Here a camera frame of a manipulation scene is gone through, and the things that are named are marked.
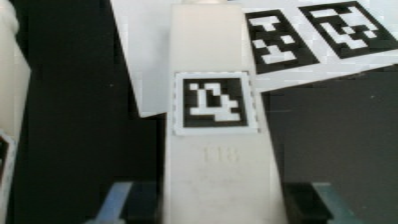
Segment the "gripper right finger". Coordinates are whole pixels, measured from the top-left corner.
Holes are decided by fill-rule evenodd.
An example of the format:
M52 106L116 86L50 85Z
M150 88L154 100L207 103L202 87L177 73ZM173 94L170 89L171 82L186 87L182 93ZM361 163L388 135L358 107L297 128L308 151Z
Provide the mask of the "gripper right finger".
M287 183L283 190L290 224L365 224L331 183Z

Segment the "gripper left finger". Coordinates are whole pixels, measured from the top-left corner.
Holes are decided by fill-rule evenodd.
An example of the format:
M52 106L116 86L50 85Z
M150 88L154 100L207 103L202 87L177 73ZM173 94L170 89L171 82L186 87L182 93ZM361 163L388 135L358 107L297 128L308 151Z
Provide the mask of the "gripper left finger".
M86 224L157 224L159 190L155 182L113 184L97 217Z

